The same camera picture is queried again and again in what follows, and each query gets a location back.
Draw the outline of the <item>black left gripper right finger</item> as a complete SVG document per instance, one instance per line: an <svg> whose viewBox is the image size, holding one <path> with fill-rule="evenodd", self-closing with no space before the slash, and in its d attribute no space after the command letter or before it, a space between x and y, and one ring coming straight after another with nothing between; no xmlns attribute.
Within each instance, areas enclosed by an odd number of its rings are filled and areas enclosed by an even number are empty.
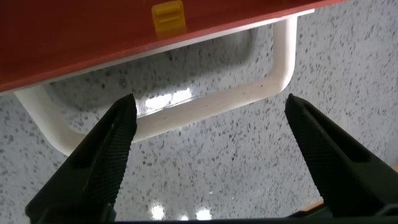
<svg viewBox="0 0 398 224"><path fill-rule="evenodd" d="M397 172L307 100L290 94L285 115L334 217L397 215Z"/></svg>

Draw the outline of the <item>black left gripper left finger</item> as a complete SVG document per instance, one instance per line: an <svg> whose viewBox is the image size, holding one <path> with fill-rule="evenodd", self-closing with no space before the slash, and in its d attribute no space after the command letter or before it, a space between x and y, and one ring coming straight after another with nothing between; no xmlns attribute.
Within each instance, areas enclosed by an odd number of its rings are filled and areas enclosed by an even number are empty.
<svg viewBox="0 0 398 224"><path fill-rule="evenodd" d="M28 203L31 223L111 223L137 130L132 94L116 101Z"/></svg>

